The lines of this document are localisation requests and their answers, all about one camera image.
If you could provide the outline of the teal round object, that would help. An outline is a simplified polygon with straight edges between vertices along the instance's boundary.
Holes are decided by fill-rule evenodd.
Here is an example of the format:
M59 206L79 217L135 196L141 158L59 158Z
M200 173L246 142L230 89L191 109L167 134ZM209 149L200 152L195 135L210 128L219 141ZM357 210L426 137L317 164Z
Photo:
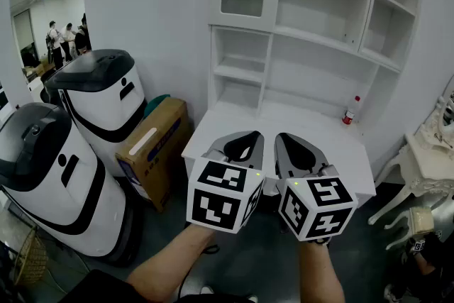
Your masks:
M149 101L144 109L143 118L146 119L168 97L169 94L162 94Z

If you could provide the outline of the white cabinet with shelves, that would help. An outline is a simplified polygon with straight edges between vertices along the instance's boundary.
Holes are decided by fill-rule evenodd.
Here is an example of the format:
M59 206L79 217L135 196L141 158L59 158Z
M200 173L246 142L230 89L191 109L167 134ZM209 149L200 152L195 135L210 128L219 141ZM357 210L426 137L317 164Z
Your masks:
M404 71L420 0L278 0L271 32L210 28L208 110L184 151L188 167L216 138L259 131L265 192L276 194L275 139L320 148L361 204L375 195L368 133ZM354 96L351 125L342 117Z

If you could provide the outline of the white black delivery robot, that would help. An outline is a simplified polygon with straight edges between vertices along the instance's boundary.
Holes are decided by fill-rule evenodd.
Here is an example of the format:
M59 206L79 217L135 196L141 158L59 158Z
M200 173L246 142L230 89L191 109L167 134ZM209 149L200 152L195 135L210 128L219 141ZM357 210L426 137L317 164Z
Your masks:
M147 101L135 60L125 50L91 50L43 82L114 177L124 177L116 152L144 117Z
M0 127L0 185L73 250L128 265L138 242L130 198L61 107L29 103Z

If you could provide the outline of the red-capped plastic bottle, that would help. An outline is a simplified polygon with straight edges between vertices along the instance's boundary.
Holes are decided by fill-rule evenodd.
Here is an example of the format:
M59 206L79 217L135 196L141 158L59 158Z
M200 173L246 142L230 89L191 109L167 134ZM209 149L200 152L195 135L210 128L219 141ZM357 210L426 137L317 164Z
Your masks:
M345 110L345 113L342 117L342 122L349 126L352 124L354 118L357 116L358 114L358 111L360 109L360 101L361 101L361 98L360 96L356 95L354 96L354 98L349 102L346 110Z

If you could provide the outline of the wicker basket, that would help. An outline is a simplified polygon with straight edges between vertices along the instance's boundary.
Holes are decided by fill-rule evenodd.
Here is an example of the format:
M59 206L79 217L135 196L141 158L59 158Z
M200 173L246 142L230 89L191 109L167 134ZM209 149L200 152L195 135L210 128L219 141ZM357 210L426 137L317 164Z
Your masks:
M13 269L15 286L30 286L39 282L47 269L48 255L44 244L37 235L34 227L28 233L18 255Z

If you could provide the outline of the person's left forearm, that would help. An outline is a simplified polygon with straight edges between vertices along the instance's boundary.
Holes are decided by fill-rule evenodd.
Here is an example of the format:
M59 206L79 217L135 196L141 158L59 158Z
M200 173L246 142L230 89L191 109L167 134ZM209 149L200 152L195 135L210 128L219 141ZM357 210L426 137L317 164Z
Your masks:
M151 303L165 303L181 285L215 231L191 224L159 253L140 264L127 278L138 294Z

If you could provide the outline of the brown cardboard box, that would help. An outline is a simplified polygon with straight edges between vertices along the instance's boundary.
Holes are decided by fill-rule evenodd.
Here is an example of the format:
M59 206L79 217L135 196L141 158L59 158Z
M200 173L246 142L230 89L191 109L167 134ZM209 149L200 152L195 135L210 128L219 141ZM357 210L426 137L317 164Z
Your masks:
M167 97L116 152L134 190L158 212L165 209L173 185L187 180L182 152L192 132L187 103Z

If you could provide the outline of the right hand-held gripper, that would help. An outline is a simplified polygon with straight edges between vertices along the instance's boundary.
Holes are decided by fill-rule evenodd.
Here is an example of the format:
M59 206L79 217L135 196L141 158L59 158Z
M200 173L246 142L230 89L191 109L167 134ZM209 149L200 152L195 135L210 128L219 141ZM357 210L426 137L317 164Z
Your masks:
M278 213L299 241L326 242L343 232L358 198L336 167L310 142L291 133L275 139Z

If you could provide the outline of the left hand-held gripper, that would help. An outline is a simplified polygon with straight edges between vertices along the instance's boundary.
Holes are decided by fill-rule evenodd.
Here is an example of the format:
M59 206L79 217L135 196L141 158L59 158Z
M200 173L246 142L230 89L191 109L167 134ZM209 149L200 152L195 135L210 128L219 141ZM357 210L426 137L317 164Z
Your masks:
M247 224L265 183L264 143L259 131L232 133L215 140L194 161L187 192L189 223L227 233Z

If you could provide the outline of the cream ornate stool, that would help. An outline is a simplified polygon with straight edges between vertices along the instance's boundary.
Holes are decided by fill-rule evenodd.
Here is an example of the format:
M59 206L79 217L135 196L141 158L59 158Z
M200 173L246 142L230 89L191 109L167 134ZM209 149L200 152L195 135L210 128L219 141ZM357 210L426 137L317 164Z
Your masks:
M419 238L427 233L434 232L434 220L430 207L412 207L400 213L391 224L385 225L384 230L393 228L400 220L406 218L408 231L400 239L388 244L385 250L393 246L407 242L410 238Z

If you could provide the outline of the cream ornate dressing table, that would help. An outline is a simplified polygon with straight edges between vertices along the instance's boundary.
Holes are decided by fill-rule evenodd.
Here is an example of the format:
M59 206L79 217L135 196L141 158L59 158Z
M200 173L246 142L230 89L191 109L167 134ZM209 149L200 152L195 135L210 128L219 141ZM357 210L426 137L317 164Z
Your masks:
M418 130L405 135L405 145L387 162L375 180L384 182L393 167L400 168L404 186L399 193L368 219L375 224L407 197L426 193L454 197L454 76Z

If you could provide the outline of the person's black sleeve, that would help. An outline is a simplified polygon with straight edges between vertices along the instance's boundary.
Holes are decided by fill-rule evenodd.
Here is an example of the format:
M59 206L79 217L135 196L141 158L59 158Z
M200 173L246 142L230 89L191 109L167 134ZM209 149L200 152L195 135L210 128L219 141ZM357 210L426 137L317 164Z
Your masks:
M59 303L149 302L127 282L101 270L92 270Z

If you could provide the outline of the person's right forearm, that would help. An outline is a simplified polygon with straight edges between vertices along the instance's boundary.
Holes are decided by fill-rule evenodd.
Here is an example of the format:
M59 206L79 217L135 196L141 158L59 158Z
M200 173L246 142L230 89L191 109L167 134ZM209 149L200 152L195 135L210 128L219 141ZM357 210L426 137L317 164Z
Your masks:
M299 270L301 303L345 303L327 245L301 242Z

